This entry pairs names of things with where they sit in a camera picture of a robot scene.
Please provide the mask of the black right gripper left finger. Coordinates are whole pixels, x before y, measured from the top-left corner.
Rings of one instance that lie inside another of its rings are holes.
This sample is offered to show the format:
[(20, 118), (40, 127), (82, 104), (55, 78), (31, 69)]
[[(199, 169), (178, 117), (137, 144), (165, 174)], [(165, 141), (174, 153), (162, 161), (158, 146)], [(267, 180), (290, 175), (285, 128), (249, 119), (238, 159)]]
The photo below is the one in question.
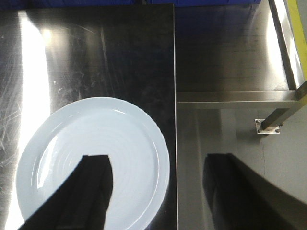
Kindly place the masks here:
[(113, 191), (107, 155), (84, 155), (63, 184), (20, 227), (22, 230), (102, 230)]

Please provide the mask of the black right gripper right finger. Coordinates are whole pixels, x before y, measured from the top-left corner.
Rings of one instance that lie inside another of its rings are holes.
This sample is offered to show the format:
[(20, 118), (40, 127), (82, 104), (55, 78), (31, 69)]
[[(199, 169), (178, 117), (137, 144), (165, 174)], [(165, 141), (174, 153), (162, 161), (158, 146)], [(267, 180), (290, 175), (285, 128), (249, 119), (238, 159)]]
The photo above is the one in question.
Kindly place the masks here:
[(203, 189), (216, 230), (305, 230), (307, 205), (231, 153), (207, 154)]

